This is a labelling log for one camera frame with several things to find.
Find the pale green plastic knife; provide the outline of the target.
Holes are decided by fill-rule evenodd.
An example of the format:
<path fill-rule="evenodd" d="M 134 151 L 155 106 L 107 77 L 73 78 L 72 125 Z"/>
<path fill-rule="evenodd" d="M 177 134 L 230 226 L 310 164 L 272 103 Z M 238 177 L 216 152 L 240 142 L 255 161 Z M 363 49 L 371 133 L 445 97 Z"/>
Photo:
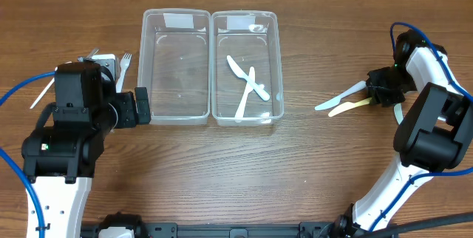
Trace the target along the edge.
<path fill-rule="evenodd" d="M 395 116 L 395 119 L 396 119 L 398 125 L 400 125 L 401 122 L 404 119 L 404 115 L 403 115 L 403 111 L 402 111 L 402 105 L 400 103 L 397 103 L 396 105 L 394 105 L 393 112 L 394 112 L 394 116 Z"/>

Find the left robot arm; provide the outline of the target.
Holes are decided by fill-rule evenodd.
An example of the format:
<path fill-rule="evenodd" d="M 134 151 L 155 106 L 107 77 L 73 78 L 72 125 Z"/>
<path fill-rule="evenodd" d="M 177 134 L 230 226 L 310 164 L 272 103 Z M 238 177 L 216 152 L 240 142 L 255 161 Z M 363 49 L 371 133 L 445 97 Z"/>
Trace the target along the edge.
<path fill-rule="evenodd" d="M 45 106 L 21 147 L 35 192 L 28 198 L 28 237 L 79 237 L 106 136 L 151 121 L 147 89 L 118 93 L 100 64 L 62 64 L 54 79 L 55 102 Z"/>

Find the yellow plastic knife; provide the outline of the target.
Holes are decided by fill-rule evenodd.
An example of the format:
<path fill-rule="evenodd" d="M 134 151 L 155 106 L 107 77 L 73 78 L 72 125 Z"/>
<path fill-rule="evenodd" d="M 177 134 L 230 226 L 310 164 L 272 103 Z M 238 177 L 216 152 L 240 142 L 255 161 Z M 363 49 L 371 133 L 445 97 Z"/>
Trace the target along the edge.
<path fill-rule="evenodd" d="M 336 116 L 336 115 L 339 115 L 343 112 L 346 112 L 348 110 L 351 110 L 351 109 L 355 109 L 357 107 L 360 107 L 360 106 L 365 106 L 365 105 L 369 105 L 370 102 L 371 102 L 372 98 L 365 98 L 364 100 L 361 100 L 361 101 L 358 101 L 358 102 L 344 102 L 340 105 L 338 105 L 337 107 L 335 107 L 334 109 L 332 109 L 329 113 L 328 113 L 328 116 L 331 118 L 333 116 Z"/>

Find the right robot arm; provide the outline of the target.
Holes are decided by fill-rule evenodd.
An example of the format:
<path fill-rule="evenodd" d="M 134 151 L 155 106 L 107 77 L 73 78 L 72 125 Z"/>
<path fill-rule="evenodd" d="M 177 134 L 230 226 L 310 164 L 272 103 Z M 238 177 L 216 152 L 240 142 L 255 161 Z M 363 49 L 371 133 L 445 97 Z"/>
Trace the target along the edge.
<path fill-rule="evenodd" d="M 399 122 L 394 158 L 375 185 L 340 215 L 329 237 L 396 237 L 389 222 L 424 183 L 434 177 L 465 175 L 455 171 L 472 142 L 472 96 L 457 82 L 446 50 L 409 25 L 392 35 L 394 64 L 372 70 L 361 85 L 365 103 L 392 106 L 417 92 L 411 109 Z"/>

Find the light blue plastic knife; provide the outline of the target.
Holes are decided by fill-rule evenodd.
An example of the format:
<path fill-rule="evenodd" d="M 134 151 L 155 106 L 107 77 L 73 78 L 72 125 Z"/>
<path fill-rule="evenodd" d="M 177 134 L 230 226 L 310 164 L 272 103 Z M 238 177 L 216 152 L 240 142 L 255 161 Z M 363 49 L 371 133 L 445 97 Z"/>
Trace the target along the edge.
<path fill-rule="evenodd" d="M 365 89 L 366 86 L 367 84 L 365 81 L 359 81 L 358 83 L 354 84 L 349 89 L 345 90 L 344 92 L 335 96 L 334 98 L 331 98 L 330 100 L 325 101 L 324 103 L 319 104 L 318 106 L 315 106 L 314 109 L 316 111 L 320 111 L 320 110 L 333 108 L 334 106 L 339 105 L 340 101 L 343 98 Z"/>

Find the metal fork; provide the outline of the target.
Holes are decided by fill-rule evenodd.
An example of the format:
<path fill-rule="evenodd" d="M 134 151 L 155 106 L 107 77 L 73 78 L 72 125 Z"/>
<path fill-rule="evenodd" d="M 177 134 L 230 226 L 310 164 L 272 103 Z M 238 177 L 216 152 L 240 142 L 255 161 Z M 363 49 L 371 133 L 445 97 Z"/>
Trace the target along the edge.
<path fill-rule="evenodd" d="M 99 51 L 99 48 L 94 48 L 87 56 L 79 56 L 77 60 L 79 62 L 91 61 L 92 57 Z"/>

